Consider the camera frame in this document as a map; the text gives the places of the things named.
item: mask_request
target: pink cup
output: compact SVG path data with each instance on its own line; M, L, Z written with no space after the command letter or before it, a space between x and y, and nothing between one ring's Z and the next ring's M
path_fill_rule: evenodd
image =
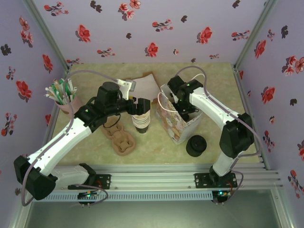
M61 109L61 111L64 114L67 114L70 117L70 119L73 118L71 108L70 108L69 105L67 105L67 104L60 105L57 102L55 102L55 103L57 104L57 106ZM71 102L71 105L72 105L72 108L73 108L73 111L74 111L74 114L75 114L78 111L78 109L82 106L82 103L79 100L78 96L74 97L74 99Z

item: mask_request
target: paper cup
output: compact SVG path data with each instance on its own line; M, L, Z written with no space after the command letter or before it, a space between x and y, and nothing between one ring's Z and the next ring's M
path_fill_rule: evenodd
M139 133L146 133L150 124L150 111L143 115L132 115L132 121Z
M70 119L74 118L72 116L72 112L71 112L71 108L69 105L67 104L64 104L64 105L60 105L58 104L57 102L55 102L57 104L57 106L62 110L62 112L64 114L67 114ZM74 114L79 110L79 108L82 106L82 103L81 101L79 100L78 96L75 96L74 99L72 100L71 102L71 105L72 105L72 108L73 108L73 111L74 111Z

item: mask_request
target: cable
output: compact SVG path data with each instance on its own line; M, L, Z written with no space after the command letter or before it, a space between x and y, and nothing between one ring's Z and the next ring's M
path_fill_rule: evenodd
M258 141L258 144L259 144L259 149L258 149L258 151L257 151L256 153L252 153L252 154L242 154L242 155L240 155L240 156L237 156L237 158L235 159L235 161L234 161L234 162L232 163L232 165L230 166L230 168L229 168L230 171L241 174L242 178L241 178L241 181L239 182L237 188L234 190L234 193L233 193L233 194L231 195L231 197L226 201L226 203L227 203L227 202L236 194L237 190L238 190L239 187L241 186L241 184L242 184L242 182L243 182L243 179L244 179L243 173L241 173L241 172L239 172L239 171L234 171L234 170L232 170L233 167L235 166L235 164L238 162L238 160L239 160L241 157L256 156L256 155L261 154L261 150L262 150L262 141L261 141L259 135L252 129L252 127L250 127L247 123L245 123L244 121L242 121L242 120L240 120L239 118L237 118L236 116L234 116L230 111L228 111L226 108L222 107L217 101L215 101L212 97L210 97L210 94L209 94L209 92L207 91L207 74L206 74L206 72L205 72L202 68L200 68L199 66L186 66L186 67L180 69L180 70L175 74L175 76L177 76L181 71L183 71L183 70L185 70L185 69L187 69L187 68L197 68L197 69L199 69L199 70L203 73L203 75L204 75L204 77L205 77L203 89L204 89L204 92L205 92L207 98L210 99L216 106L218 106L220 109L222 109L225 113L227 113L227 114L230 115L232 118L236 119L238 122L240 122L241 124L243 124L249 131L251 131L252 134L256 137L256 139L257 139L257 141Z
M112 124L112 125L109 126L109 127L106 127L106 126L103 124L103 127L104 127L104 128L111 128L111 127L115 126L115 125L118 123L118 121L120 120L121 117L122 117L122 115L119 114L118 120L117 120L114 124Z
M195 79L197 76L200 76L200 75L203 75L204 76L204 78L205 78L205 75L204 74L197 74L197 75L195 75L192 79L191 79L191 81L193 80L193 79Z
M102 189L102 188L95 187L95 186L90 186L90 185L84 185L84 184L74 184L74 185L75 185L75 186L79 186L79 187L85 187L85 188L91 188L91 189L100 190L100 191L103 191L103 192L106 194L106 196L105 196L103 199L101 199L101 200L99 200L99 201L97 201L97 202L94 202L94 203L91 203L91 204L88 203L87 205L84 205L84 204L83 204L85 207L90 207L90 206L92 206L92 205L102 203L102 202L105 201L107 198L109 198L108 192L107 192L106 190Z
M123 99L123 93L120 90L118 90L118 94L120 96L120 100L119 101L122 101L122 99Z
M158 103L160 104L161 108L162 108L163 110L167 111L167 112L178 113L178 111L172 111L172 110L169 110L169 109L165 109L165 108L161 105L161 102L160 102L160 99L159 99L160 94L164 95L165 97L166 97L166 95L163 94L163 92L159 92L159 93L157 94L157 100L158 100Z
M232 193L232 189L233 189L232 184L229 181L227 181L227 183L230 185L230 187L231 187L230 193Z
M78 71L74 71L73 73L70 73L69 75L66 76L64 82L63 82L63 88L66 87L66 83L67 83L67 80L75 75L75 74L78 74L78 73L93 73L93 74L97 74L97 75L100 75L100 76L103 76L103 77L106 77L112 81L115 81L117 82L117 79L114 79L112 77L109 77L105 74L102 74L102 73L99 73L99 72L96 72L96 71L93 71L93 70L78 70ZM67 94L66 93L63 93L63 96L65 97L65 100L72 112L72 116L74 116L74 110L72 108L72 105L67 97ZM74 122L74 119L72 118L71 121L70 121L70 124L68 125L67 129L66 129L66 132L63 133L61 136L59 136L55 141L53 141L49 146L47 146L38 156L37 158L33 161L33 163L28 167L25 175L24 175L24 178L23 178L23 182L22 182L22 190L21 190L21 203L22 205L25 207L27 206L28 204L31 203L31 201L33 201L34 197L30 198L27 202L25 202L25 186L26 186L26 183L27 183L27 180L28 180L28 176L29 176L29 172L32 170L32 168L35 166L35 164L38 162L39 159L41 159L41 157L50 149L52 148L52 146L54 146L57 142L59 142L67 133L68 131L71 129L72 125L73 125L73 122Z

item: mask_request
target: black lid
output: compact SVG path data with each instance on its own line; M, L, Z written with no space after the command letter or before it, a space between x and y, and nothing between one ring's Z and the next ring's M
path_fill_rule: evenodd
M206 140L200 135L195 135L188 140L186 151L190 156L198 157L206 150L206 148Z

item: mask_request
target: white cable tray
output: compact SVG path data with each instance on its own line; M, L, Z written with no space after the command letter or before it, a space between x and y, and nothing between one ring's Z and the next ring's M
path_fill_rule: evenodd
M78 200L77 195L78 192L55 192L35 202L94 202L105 197L105 194L101 193L97 197L86 197ZM212 191L109 192L109 198L106 201L182 201L212 199Z

